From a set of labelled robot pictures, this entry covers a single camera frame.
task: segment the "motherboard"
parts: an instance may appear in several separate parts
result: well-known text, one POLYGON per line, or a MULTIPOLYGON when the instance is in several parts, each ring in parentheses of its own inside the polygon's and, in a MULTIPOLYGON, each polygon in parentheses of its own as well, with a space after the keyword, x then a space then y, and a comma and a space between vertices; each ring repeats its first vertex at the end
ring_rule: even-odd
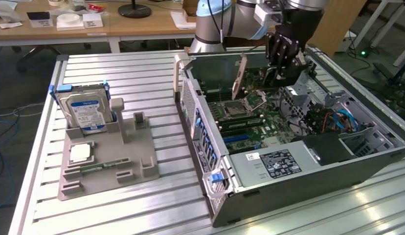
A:
POLYGON ((243 98, 208 102, 230 154, 290 143, 298 137, 276 105, 278 89, 258 89, 266 72, 263 69, 246 71, 243 98))

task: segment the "power supply label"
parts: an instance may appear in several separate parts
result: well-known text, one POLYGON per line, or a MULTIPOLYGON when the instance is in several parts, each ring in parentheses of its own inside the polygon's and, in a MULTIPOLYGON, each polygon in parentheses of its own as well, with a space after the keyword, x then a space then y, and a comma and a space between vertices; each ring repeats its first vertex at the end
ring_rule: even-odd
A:
POLYGON ((302 168, 288 149, 260 155, 260 157, 270 175, 275 179, 302 172, 302 168))

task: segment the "hard drive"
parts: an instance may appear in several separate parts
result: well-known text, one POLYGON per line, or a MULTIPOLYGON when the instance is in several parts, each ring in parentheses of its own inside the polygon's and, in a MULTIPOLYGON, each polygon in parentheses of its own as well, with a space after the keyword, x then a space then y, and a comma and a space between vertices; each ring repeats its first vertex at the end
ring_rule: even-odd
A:
POLYGON ((115 121, 109 90, 107 83, 61 85, 55 93, 51 93, 65 112, 69 127, 79 127, 86 135, 107 131, 106 123, 115 121))

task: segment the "white container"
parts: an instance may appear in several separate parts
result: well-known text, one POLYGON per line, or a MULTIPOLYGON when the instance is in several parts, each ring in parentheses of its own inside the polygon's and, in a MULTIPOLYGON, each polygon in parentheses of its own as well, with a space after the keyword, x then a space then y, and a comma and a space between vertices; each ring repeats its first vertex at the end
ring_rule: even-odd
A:
POLYGON ((58 17, 58 31, 85 29, 83 20, 79 15, 67 13, 58 17))
POLYGON ((98 13, 85 14, 83 15, 83 22, 85 22, 85 27, 86 28, 103 27, 102 15, 98 14, 98 13))

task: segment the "hard drive label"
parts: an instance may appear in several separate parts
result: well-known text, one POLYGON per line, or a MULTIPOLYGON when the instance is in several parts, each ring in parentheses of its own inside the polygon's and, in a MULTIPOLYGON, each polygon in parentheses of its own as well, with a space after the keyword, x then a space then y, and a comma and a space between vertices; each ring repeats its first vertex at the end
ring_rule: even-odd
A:
POLYGON ((260 156, 272 178, 302 172, 302 168, 288 149, 260 156))
POLYGON ((98 111, 101 107, 98 100, 75 102, 71 106, 81 128, 85 130, 95 130, 105 127, 106 121, 102 112, 98 111))

